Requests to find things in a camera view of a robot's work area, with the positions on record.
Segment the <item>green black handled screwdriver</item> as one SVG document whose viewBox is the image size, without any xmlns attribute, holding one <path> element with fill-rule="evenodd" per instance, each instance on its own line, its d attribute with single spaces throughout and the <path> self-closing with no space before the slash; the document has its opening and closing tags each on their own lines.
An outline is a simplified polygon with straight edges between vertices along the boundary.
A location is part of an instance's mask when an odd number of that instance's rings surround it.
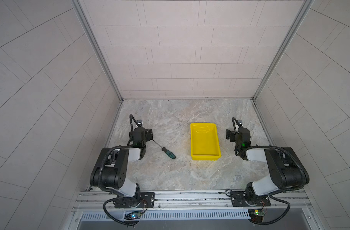
<svg viewBox="0 0 350 230">
<path fill-rule="evenodd" d="M 176 156 L 174 153 L 172 153 L 171 151 L 169 151 L 166 147 L 163 147 L 161 146 L 160 144 L 158 144 L 156 141 L 154 141 L 154 143 L 156 143 L 160 148 L 161 150 L 171 159 L 175 160 L 176 159 Z"/>
</svg>

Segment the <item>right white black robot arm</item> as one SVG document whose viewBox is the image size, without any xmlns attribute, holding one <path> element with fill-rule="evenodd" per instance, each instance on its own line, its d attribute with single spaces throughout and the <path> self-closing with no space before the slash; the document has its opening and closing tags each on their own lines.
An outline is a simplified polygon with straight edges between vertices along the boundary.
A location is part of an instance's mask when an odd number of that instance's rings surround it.
<svg viewBox="0 0 350 230">
<path fill-rule="evenodd" d="M 234 200 L 242 200 L 247 206 L 264 204 L 263 199 L 272 195 L 302 189 L 310 182 L 307 170 L 291 147 L 251 145 L 251 132 L 241 120 L 232 118 L 233 130 L 226 130 L 226 139 L 235 143 L 235 155 L 245 161 L 266 163 L 268 175 L 249 182 L 241 195 L 229 192 Z"/>
</svg>

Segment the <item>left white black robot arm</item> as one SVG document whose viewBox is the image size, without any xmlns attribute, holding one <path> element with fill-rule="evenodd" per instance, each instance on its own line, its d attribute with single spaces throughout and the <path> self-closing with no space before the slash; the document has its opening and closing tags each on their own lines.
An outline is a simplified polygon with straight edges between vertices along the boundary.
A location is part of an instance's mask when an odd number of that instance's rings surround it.
<svg viewBox="0 0 350 230">
<path fill-rule="evenodd" d="M 141 192 L 139 184 L 127 177 L 128 163 L 142 160 L 152 130 L 130 115 L 130 140 L 126 146 L 103 148 L 90 176 L 90 185 L 115 194 L 111 202 L 116 209 L 153 208 L 154 193 Z"/>
</svg>

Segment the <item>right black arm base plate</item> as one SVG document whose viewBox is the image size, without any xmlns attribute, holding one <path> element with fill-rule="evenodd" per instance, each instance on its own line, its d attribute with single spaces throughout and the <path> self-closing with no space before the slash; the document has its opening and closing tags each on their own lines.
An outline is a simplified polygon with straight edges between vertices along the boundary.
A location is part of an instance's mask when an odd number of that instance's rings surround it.
<svg viewBox="0 0 350 230">
<path fill-rule="evenodd" d="M 226 196 L 231 199 L 233 207 L 269 207 L 271 202 L 268 196 L 257 196 L 253 192 L 247 194 L 246 191 L 225 191 Z"/>
</svg>

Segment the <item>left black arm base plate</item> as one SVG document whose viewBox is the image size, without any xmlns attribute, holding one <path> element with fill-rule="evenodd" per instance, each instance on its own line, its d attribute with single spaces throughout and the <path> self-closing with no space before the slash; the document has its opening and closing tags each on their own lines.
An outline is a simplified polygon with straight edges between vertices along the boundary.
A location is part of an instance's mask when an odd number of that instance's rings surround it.
<svg viewBox="0 0 350 230">
<path fill-rule="evenodd" d="M 121 197 L 113 201 L 116 209 L 141 209 L 153 208 L 155 193 L 154 192 L 139 192 L 133 197 Z"/>
</svg>

